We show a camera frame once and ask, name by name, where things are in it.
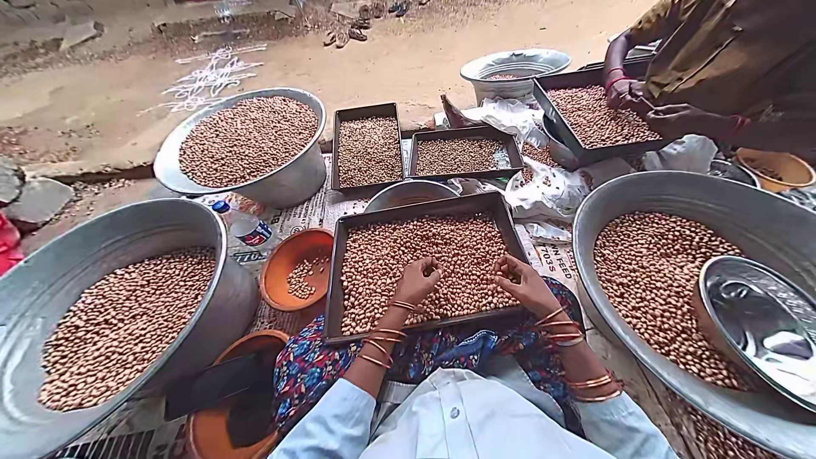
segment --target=bottle cap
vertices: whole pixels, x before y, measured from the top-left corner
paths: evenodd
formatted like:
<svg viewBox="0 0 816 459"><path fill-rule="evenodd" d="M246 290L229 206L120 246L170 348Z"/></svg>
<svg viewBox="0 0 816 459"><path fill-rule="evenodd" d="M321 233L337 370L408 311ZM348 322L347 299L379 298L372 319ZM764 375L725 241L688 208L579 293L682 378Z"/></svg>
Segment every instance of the bottle cap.
<svg viewBox="0 0 816 459"><path fill-rule="evenodd" d="M218 213L225 213L229 211L229 203L226 201L215 201L215 204L212 205L212 210Z"/></svg>

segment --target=plastic bottle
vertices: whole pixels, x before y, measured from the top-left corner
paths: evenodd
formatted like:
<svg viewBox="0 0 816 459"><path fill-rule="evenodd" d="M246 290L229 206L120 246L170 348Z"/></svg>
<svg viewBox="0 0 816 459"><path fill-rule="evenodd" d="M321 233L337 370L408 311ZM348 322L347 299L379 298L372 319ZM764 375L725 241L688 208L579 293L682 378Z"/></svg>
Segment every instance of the plastic bottle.
<svg viewBox="0 0 816 459"><path fill-rule="evenodd" d="M232 209L226 201L216 201L212 210L221 214L227 222L229 233L239 241L262 253L272 251L277 239L269 225L260 218Z"/></svg>

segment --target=black phone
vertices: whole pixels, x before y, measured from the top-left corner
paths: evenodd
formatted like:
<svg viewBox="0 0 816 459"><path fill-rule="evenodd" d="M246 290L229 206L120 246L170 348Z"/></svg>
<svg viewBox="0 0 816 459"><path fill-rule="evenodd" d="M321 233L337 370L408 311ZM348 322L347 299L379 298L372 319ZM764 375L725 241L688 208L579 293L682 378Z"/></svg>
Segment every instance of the black phone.
<svg viewBox="0 0 816 459"><path fill-rule="evenodd" d="M263 355L253 353L207 367L181 378L165 395L164 420L213 408L221 400L247 390L264 379L272 369L264 365Z"/></svg>

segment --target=dirt ground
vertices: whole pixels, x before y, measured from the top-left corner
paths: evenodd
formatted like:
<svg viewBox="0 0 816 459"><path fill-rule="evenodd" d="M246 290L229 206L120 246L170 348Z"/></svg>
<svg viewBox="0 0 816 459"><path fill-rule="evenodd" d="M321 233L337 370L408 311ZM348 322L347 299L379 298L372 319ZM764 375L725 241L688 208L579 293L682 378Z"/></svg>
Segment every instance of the dirt ground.
<svg viewBox="0 0 816 459"><path fill-rule="evenodd" d="M367 42L344 49L324 48L320 32L270 42L266 51L242 55L264 65L240 88L300 87L317 94L329 115L396 101L404 127L416 126L440 111L443 92L462 108L476 104L470 83L459 76L463 63L495 51L551 47L568 53L577 68L602 59L607 37L653 2L434 0L409 11L406 20L375 20ZM0 127L16 132L16 145L0 138L0 153L75 172L150 164L188 113L140 111L169 101L161 91L195 65L176 64L170 52L157 51L0 79Z"/></svg>

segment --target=hand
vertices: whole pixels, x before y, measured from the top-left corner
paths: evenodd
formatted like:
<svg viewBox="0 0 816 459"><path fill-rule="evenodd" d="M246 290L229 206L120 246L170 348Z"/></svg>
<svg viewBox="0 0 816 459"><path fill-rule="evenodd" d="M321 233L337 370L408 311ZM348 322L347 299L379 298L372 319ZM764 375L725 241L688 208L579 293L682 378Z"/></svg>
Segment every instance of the hand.
<svg viewBox="0 0 816 459"><path fill-rule="evenodd" d="M655 107L643 120L652 131L667 139L676 139L686 134L721 138L734 129L732 118L708 113L688 104Z"/></svg>
<svg viewBox="0 0 816 459"><path fill-rule="evenodd" d="M409 264L402 271L402 277L397 283L397 292L394 293L394 300L404 301L414 306L418 305L433 290L433 286L439 282L441 276L442 269L437 259L432 256L426 256L422 260Z"/></svg>
<svg viewBox="0 0 816 459"><path fill-rule="evenodd" d="M503 273L502 276L495 276L496 285L513 295L531 313L542 318L561 309L561 304L532 266L513 256L504 255L495 262L493 268L496 273ZM514 283L508 278L520 279L520 283Z"/></svg>
<svg viewBox="0 0 816 459"><path fill-rule="evenodd" d="M606 92L606 105L611 109L621 109L631 100L650 97L647 94L641 81L630 78L618 80Z"/></svg>

